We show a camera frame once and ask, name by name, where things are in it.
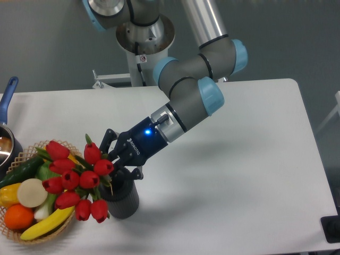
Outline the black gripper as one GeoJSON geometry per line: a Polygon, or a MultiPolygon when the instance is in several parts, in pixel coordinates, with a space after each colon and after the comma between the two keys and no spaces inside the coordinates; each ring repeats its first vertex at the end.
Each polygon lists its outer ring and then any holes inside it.
{"type": "Polygon", "coordinates": [[[146,117],[128,131],[120,134],[107,129],[99,150],[102,156],[107,155],[110,161],[118,158],[117,167],[123,167],[113,174],[113,181],[142,180],[144,177],[142,166],[167,145],[167,141],[156,129],[155,123],[151,118],[146,117]],[[115,140],[114,149],[108,152],[115,140]],[[136,168],[130,172],[125,166],[136,166],[136,168]]]}

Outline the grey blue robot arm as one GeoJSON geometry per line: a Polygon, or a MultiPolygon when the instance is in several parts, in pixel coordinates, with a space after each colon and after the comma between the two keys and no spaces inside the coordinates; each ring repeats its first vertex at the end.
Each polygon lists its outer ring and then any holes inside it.
{"type": "Polygon", "coordinates": [[[142,167],[154,154],[189,131],[224,104],[217,81],[242,70],[248,54],[230,39],[214,1],[183,1],[199,54],[181,62],[167,55],[174,41],[172,22],[159,1],[84,1],[100,31],[115,28],[125,50],[133,86],[157,86],[168,103],[130,130],[108,130],[101,150],[114,169],[113,181],[142,179],[142,167]]]}

